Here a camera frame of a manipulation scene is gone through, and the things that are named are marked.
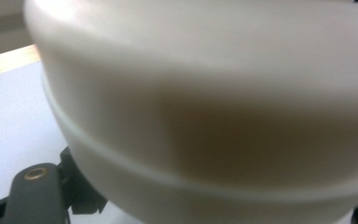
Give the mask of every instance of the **white plastic surface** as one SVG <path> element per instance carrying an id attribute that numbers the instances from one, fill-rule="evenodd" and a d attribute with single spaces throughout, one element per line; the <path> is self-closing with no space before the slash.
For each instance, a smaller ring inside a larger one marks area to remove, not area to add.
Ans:
<path id="1" fill-rule="evenodd" d="M 330 224 L 358 204 L 358 4 L 30 0 L 26 11 L 80 168 L 140 219 Z"/>

